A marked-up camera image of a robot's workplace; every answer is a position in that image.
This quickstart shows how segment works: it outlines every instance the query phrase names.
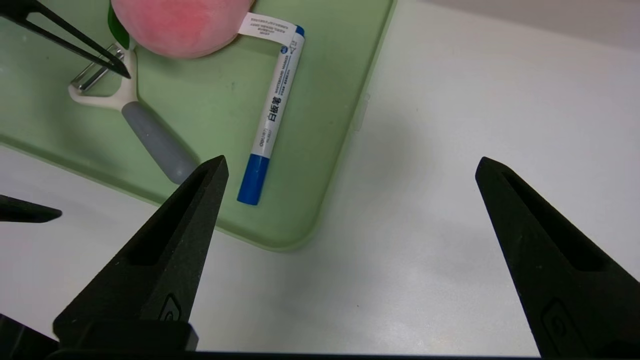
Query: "whiteboard marker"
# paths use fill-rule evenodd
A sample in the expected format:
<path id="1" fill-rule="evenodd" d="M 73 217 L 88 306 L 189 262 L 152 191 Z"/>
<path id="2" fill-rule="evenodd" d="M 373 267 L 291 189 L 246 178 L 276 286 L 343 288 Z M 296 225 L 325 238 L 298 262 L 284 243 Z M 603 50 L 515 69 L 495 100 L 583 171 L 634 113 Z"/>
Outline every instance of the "whiteboard marker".
<path id="1" fill-rule="evenodd" d="M 237 200 L 239 202 L 257 205 L 260 201 L 273 144 L 276 141 L 304 43 L 305 30 L 298 26 L 291 44 L 282 46 L 280 50 L 269 93 L 260 116 L 258 132 L 255 135 L 249 162 L 246 164 L 242 185 L 238 193 Z"/>

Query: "vegetable peeler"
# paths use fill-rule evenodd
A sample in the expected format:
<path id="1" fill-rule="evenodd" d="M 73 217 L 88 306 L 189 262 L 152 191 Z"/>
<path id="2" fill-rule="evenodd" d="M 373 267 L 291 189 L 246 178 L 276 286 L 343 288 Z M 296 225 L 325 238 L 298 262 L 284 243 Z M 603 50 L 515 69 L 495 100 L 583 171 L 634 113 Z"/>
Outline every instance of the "vegetable peeler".
<path id="1" fill-rule="evenodd" d="M 124 62 L 131 79 L 122 78 L 120 88 L 112 96 L 85 96 L 84 93 L 109 71 L 94 62 L 71 81 L 68 86 L 69 95 L 79 104 L 120 111 L 169 180 L 181 184 L 198 164 L 156 117 L 138 102 L 136 53 L 118 43 L 111 45 L 107 50 Z"/>

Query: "white table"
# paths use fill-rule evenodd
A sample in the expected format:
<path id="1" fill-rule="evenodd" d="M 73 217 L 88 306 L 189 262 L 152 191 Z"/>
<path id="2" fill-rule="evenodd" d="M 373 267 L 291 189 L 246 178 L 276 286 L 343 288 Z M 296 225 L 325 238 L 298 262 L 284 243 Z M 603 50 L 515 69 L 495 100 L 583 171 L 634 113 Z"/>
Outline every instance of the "white table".
<path id="1" fill-rule="evenodd" d="M 474 181 L 512 167 L 640 277 L 640 3 L 400 0 L 371 101 L 308 246 L 215 233 L 200 350 L 535 356 Z M 154 207 L 0 149 L 0 312 L 46 334 Z"/>

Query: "marker label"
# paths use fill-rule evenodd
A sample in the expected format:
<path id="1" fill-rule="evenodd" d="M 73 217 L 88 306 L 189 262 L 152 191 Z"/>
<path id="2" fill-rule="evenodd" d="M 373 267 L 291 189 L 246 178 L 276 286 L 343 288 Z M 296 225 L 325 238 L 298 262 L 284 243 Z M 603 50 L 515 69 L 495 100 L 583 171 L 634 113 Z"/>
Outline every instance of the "marker label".
<path id="1" fill-rule="evenodd" d="M 280 121 L 289 100 L 291 84 L 298 68 L 304 42 L 305 38 L 295 33 L 290 41 L 291 46 L 282 46 L 280 49 L 280 55 L 273 72 L 273 80 L 260 116 L 260 126 L 253 143 L 252 154 L 271 158 L 273 144 L 276 141 Z"/>
<path id="2" fill-rule="evenodd" d="M 239 34 L 263 38 L 289 46 L 296 33 L 296 26 L 274 17 L 247 13 L 238 30 Z"/>

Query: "paper tag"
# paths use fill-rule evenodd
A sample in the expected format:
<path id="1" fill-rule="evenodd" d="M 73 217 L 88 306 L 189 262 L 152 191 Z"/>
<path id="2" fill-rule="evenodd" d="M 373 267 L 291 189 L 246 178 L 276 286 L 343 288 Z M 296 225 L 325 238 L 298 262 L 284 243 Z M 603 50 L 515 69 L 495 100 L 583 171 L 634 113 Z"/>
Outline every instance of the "paper tag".
<path id="1" fill-rule="evenodd" d="M 296 26 L 274 17 L 247 13 L 238 30 L 239 34 L 263 38 L 289 46 L 296 33 Z"/>

